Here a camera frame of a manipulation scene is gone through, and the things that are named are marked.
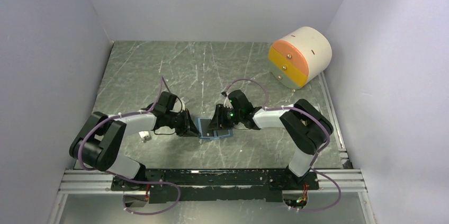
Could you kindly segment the blue card holder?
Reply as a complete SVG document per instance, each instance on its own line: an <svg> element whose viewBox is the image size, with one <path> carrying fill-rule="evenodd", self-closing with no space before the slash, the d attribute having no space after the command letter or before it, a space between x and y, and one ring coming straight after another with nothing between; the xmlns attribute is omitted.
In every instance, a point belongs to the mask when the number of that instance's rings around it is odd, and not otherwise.
<svg viewBox="0 0 449 224"><path fill-rule="evenodd" d="M203 140L218 140L231 138L234 134L232 130L212 130L209 129L210 119L196 118L195 125L199 131L199 139Z"/></svg>

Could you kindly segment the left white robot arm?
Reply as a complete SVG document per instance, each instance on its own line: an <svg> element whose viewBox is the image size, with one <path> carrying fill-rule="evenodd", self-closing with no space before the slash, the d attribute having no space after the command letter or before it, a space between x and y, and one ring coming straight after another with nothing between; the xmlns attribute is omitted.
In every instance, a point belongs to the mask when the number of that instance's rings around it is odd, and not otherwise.
<svg viewBox="0 0 449 224"><path fill-rule="evenodd" d="M168 127L179 137L200 135L183 101L163 91L158 99L137 112L106 115L94 112L70 145L69 155L80 164L125 177L133 190L146 185L144 164L119 153L123 138Z"/></svg>

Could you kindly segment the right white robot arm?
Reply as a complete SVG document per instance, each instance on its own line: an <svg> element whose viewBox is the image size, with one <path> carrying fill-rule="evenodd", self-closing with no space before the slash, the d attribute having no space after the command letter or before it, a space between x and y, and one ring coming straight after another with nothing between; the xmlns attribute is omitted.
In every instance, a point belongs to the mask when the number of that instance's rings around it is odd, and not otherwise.
<svg viewBox="0 0 449 224"><path fill-rule="evenodd" d="M285 129L296 146L285 180L290 188L299 189L319 153L330 143L334 128L329 120L305 99L282 107L253 106L241 90L229 93L227 99L228 105L215 106L208 129L229 130L240 123L250 130Z"/></svg>

